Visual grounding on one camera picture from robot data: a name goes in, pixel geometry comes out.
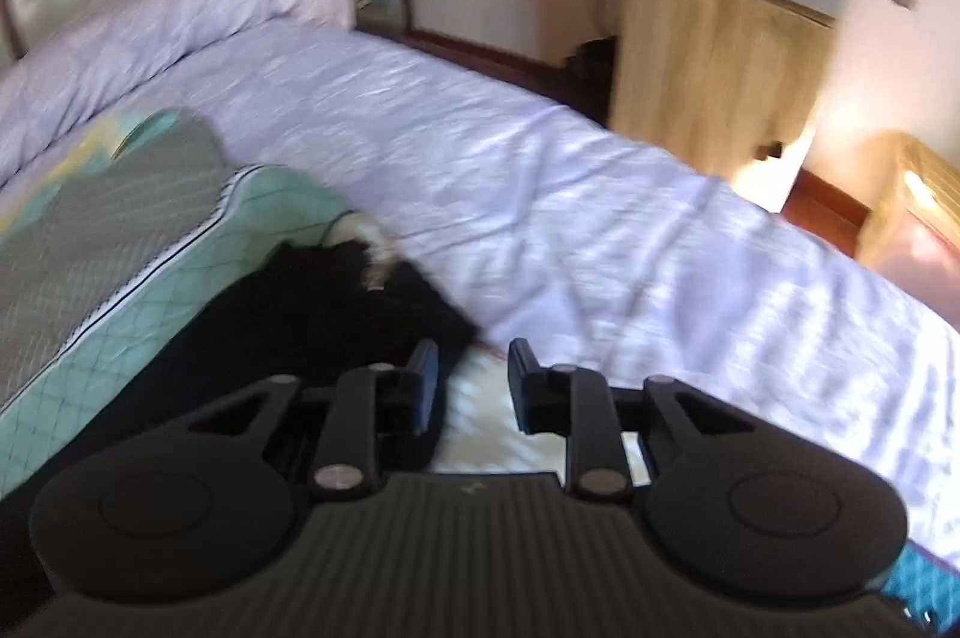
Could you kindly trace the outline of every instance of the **black mount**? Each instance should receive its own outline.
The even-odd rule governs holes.
[[[30,536],[61,591],[132,603],[191,598],[248,576],[308,504],[376,491],[378,441],[419,435],[437,347],[334,387],[274,376],[91,456],[37,497]]]
[[[882,588],[904,548],[899,495],[838,454],[672,378],[609,389],[592,370],[541,367],[521,339],[509,364],[520,428],[568,437],[568,491],[630,499],[613,485],[630,483],[620,432],[638,433],[651,478],[635,493],[642,525],[718,589],[775,603],[843,598]]]
[[[569,498],[626,510],[709,590],[763,607],[840,603],[882,586],[904,546],[904,504],[881,478],[683,382],[611,389],[592,370],[542,367],[525,340],[509,381],[520,430],[568,440]],[[277,558],[312,511],[381,499],[379,441],[422,432],[436,384],[429,341],[405,367],[368,365],[336,387],[267,379],[58,475],[32,510],[32,542],[61,591],[171,603],[223,589]],[[638,433],[647,486],[632,484],[622,432]]]

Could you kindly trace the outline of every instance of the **green quilt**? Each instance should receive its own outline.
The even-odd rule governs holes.
[[[0,241],[0,498],[210,299],[349,210],[291,169],[230,170],[199,121],[151,123],[92,174],[38,192]]]

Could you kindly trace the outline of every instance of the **lavender comforter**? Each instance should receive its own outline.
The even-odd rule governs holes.
[[[190,107],[235,163],[376,216],[496,346],[676,375],[851,456],[960,563],[946,322],[664,151],[351,25],[349,0],[98,0],[0,80],[0,213],[99,113]]]

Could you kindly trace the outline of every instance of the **round black pad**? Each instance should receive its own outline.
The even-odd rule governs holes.
[[[192,598],[280,549],[289,486],[258,451],[220,435],[120,446],[58,475],[30,536],[56,587],[125,603]]]
[[[907,531],[893,488],[813,446],[789,459],[736,446],[691,451],[654,480],[644,513],[678,563],[724,590],[772,601],[875,587]]]

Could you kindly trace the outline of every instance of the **wooden cabinet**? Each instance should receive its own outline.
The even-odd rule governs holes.
[[[811,138],[841,6],[624,0],[611,128],[779,211]]]

